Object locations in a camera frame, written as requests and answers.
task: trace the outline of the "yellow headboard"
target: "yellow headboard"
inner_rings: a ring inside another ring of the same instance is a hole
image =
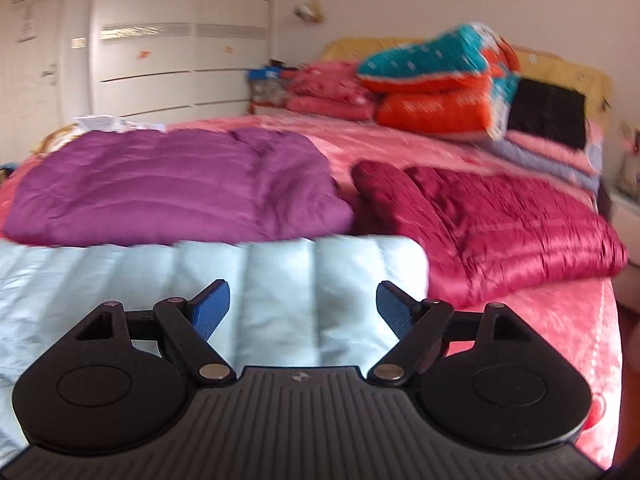
[[[320,56],[324,60],[365,59],[373,54],[403,43],[418,43],[421,38],[341,38],[329,43]],[[515,47],[522,65],[522,75],[586,95],[587,118],[596,121],[607,131],[611,79],[604,72],[589,66],[565,61],[548,52]]]

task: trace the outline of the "door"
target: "door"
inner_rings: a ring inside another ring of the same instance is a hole
[[[0,163],[20,162],[60,125],[62,0],[0,0]]]

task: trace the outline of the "floor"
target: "floor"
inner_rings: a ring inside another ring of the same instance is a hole
[[[637,446],[640,446],[640,372],[626,365],[624,352],[631,331],[640,322],[640,314],[618,307],[620,335],[622,337],[622,405],[620,406],[620,431],[613,463],[621,463]]]

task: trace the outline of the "logo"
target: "logo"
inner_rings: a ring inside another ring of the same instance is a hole
[[[305,374],[304,372],[298,372],[297,374],[292,375],[291,378],[294,381],[297,381],[302,384],[303,382],[308,381],[311,378],[311,376],[309,374]]]

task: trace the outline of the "wardrobe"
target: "wardrobe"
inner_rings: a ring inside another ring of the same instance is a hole
[[[268,61],[270,0],[94,0],[95,114],[177,123],[244,114]]]

